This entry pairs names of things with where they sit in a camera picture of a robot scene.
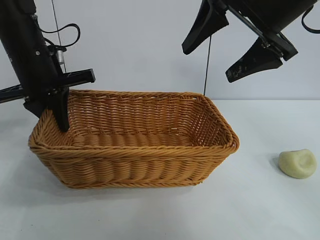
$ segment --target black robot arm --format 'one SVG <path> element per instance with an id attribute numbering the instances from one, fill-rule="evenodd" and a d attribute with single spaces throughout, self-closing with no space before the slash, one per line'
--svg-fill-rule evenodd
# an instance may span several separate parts
<path id="1" fill-rule="evenodd" d="M 191 31 L 182 44 L 185 54 L 194 51 L 205 39 L 229 25 L 226 12 L 230 11 L 258 39 L 252 47 L 227 71 L 229 82 L 248 75 L 277 69 L 298 53 L 294 45 L 281 33 L 292 21 L 305 12 L 302 24 L 311 33 L 320 33 L 307 27 L 304 17 L 317 0 L 202 0 Z"/>
<path id="2" fill-rule="evenodd" d="M 67 49 L 44 38 L 34 0 L 0 0 L 0 39 L 20 82 L 0 90 L 0 103 L 25 98 L 24 107 L 38 117 L 50 108 L 68 131 L 69 87 L 93 83 L 93 70 L 63 73 L 57 56 Z"/>

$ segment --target wicker basket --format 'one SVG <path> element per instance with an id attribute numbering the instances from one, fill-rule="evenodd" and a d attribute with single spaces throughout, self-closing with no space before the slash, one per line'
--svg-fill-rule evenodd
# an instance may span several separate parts
<path id="1" fill-rule="evenodd" d="M 68 111 L 68 132 L 46 110 L 29 146 L 70 188 L 197 185 L 239 147 L 201 94 L 72 90 Z"/>

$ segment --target cable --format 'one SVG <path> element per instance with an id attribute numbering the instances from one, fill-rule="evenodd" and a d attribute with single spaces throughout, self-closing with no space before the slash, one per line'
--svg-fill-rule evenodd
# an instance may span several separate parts
<path id="1" fill-rule="evenodd" d="M 204 88 L 203 88 L 204 96 L 206 95 L 206 90 L 207 90 L 208 70 L 209 70 L 210 51 L 211 51 L 211 39 L 212 39 L 212 35 L 210 36 L 208 57 L 206 59 L 205 80 L 204 80 Z"/>
<path id="2" fill-rule="evenodd" d="M 312 34 L 320 34 L 320 29 L 313 29 L 313 28 L 310 28 L 308 27 L 306 24 L 305 24 L 305 17 L 311 12 L 311 10 L 314 8 L 314 6 L 312 5 L 307 11 L 305 11 L 305 13 L 303 14 L 302 16 L 302 20 L 301 20 L 301 23 L 302 23 L 302 26 L 310 33 Z"/>
<path id="3" fill-rule="evenodd" d="M 54 44 L 52 41 L 50 41 L 48 38 L 45 38 L 45 37 L 44 37 L 44 40 L 45 40 L 48 44 L 50 44 L 50 45 L 52 45 L 52 46 L 55 46 L 55 44 Z"/>
<path id="4" fill-rule="evenodd" d="M 62 28 L 60 28 L 60 29 L 58 29 L 58 30 L 55 30 L 55 31 L 45 31 L 45 30 L 43 30 L 43 29 L 40 28 L 40 26 L 39 26 L 39 24 L 37 23 L 37 21 L 34 20 L 34 23 L 35 23 L 36 27 L 37 27 L 41 32 L 46 33 L 46 34 L 55 34 L 55 33 L 58 33 L 58 32 L 66 29 L 66 28 L 76 28 L 76 30 L 77 30 L 77 32 L 78 32 L 78 36 L 76 37 L 76 40 L 75 40 L 73 43 L 70 43 L 70 44 L 67 44 L 67 45 L 56 45 L 56 44 L 53 44 L 53 42 L 51 42 L 50 40 L 48 40 L 48 39 L 45 38 L 45 41 L 46 41 L 46 42 L 48 42 L 49 44 L 51 44 L 51 45 L 53 45 L 53 46 L 55 46 L 55 47 L 59 47 L 59 48 L 68 48 L 68 47 L 71 47 L 71 46 L 75 45 L 75 44 L 79 41 L 79 39 L 80 39 L 80 37 L 81 37 L 80 27 L 79 27 L 77 24 L 75 24 L 75 23 L 67 24 L 67 25 L 65 25 L 64 27 L 62 27 Z"/>

